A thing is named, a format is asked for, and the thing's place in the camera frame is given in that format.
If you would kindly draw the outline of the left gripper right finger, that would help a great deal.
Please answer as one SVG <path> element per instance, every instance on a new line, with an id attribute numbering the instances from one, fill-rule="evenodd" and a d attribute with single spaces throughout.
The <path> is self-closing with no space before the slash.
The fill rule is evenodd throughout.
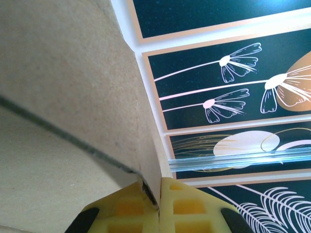
<path id="1" fill-rule="evenodd" d="M 161 179 L 161 233 L 252 233 L 236 207 L 173 178 Z"/>

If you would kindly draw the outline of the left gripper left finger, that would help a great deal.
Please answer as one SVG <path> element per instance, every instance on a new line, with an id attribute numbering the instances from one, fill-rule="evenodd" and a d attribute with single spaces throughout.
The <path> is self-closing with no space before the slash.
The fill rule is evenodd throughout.
<path id="1" fill-rule="evenodd" d="M 140 183 L 85 206 L 67 233 L 158 233 L 158 211 Z"/>

